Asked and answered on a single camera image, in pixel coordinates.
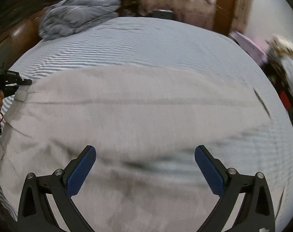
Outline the grey fleece pants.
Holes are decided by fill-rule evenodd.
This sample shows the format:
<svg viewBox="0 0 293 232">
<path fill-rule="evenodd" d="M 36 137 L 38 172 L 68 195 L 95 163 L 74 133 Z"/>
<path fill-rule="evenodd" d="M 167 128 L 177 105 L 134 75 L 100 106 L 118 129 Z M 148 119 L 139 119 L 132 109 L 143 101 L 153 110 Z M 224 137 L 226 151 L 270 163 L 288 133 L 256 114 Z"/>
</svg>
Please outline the grey fleece pants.
<svg viewBox="0 0 293 232">
<path fill-rule="evenodd" d="M 92 145 L 97 161 L 74 202 L 95 230 L 195 231 L 216 198 L 194 149 L 274 122 L 257 88 L 194 70 L 59 71 L 16 92 L 0 138 L 0 185 L 18 207 L 27 173 L 49 174 Z"/>
</svg>

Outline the grey blue folded comforter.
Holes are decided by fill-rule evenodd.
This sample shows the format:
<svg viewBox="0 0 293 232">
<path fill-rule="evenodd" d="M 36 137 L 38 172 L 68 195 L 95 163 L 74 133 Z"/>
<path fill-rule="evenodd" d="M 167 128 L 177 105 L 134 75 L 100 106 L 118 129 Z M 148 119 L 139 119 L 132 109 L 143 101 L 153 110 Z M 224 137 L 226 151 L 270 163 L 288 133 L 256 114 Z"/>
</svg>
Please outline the grey blue folded comforter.
<svg viewBox="0 0 293 232">
<path fill-rule="evenodd" d="M 38 29 L 41 39 L 68 37 L 118 17 L 120 0 L 63 0 L 49 7 Z"/>
</svg>

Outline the striped grey white bedsheet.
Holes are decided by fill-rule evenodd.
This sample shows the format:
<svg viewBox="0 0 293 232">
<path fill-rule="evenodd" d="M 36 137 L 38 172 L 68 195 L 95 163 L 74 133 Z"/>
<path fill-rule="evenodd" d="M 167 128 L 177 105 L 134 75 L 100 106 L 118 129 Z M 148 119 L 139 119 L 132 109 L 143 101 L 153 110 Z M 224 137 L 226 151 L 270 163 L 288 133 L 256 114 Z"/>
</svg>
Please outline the striped grey white bedsheet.
<svg viewBox="0 0 293 232">
<path fill-rule="evenodd" d="M 247 53 L 228 37 L 199 27 L 157 18 L 118 17 L 69 37 L 41 41 L 12 69 L 34 82 L 59 71 L 106 66 L 194 70 L 261 91 L 275 122 L 206 148 L 227 167 L 266 176 L 275 229 L 285 229 L 293 217 L 293 127 L 276 90 Z M 4 100 L 3 131 L 14 98 Z M 1 185 L 0 200 L 16 219 L 18 207 L 9 203 Z"/>
</svg>

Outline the lilac folded cloth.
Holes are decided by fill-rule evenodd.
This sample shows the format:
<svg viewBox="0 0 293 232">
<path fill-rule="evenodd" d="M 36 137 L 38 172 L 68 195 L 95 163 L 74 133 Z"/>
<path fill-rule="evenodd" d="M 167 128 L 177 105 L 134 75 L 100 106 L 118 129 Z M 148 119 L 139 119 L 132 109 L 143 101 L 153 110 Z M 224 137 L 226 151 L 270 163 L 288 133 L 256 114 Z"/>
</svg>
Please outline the lilac folded cloth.
<svg viewBox="0 0 293 232">
<path fill-rule="evenodd" d="M 240 32 L 231 32 L 228 37 L 239 45 L 262 68 L 267 63 L 267 55 L 256 43 Z"/>
</svg>

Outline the floral cushion stack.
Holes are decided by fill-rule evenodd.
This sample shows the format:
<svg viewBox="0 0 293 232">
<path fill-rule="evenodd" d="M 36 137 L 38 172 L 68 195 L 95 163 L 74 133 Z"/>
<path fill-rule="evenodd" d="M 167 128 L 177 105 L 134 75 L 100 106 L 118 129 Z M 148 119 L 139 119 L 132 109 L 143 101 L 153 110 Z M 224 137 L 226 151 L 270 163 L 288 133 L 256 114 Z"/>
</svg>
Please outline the floral cushion stack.
<svg viewBox="0 0 293 232">
<path fill-rule="evenodd" d="M 281 35 L 272 35 L 270 39 L 266 40 L 269 46 L 269 51 L 278 57 L 285 55 L 293 58 L 293 43 L 288 38 Z"/>
</svg>

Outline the pink patterned curtain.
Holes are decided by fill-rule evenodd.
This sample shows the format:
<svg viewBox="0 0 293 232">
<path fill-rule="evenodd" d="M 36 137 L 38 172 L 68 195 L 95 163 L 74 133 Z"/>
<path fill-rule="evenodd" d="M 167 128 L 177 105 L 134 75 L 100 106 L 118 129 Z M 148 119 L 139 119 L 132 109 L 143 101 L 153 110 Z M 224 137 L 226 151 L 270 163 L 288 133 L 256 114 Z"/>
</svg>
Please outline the pink patterned curtain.
<svg viewBox="0 0 293 232">
<path fill-rule="evenodd" d="M 215 5 L 212 0 L 140 0 L 139 9 L 144 16 L 155 10 L 170 10 L 177 21 L 208 30 L 213 28 Z"/>
</svg>

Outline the brown wooden door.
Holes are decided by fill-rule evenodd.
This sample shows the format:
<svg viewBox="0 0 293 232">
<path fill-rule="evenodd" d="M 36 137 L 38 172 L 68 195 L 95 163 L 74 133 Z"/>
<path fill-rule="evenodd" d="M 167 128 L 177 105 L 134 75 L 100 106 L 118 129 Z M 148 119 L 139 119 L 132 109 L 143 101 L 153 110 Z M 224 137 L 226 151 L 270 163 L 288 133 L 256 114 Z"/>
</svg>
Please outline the brown wooden door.
<svg viewBox="0 0 293 232">
<path fill-rule="evenodd" d="M 252 0 L 216 0 L 213 31 L 225 36 L 234 31 L 243 34 L 251 7 Z"/>
</svg>

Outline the brown wooden bed frame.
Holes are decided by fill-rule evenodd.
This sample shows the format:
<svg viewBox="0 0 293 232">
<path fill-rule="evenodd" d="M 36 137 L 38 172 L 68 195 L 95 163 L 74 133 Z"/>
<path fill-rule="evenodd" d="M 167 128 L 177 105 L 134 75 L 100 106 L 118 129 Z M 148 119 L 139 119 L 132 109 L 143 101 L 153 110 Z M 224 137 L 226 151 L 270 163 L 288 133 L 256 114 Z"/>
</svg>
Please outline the brown wooden bed frame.
<svg viewBox="0 0 293 232">
<path fill-rule="evenodd" d="M 41 41 L 38 29 L 47 8 L 42 9 L 0 36 L 0 68 L 8 70 L 24 53 Z"/>
</svg>

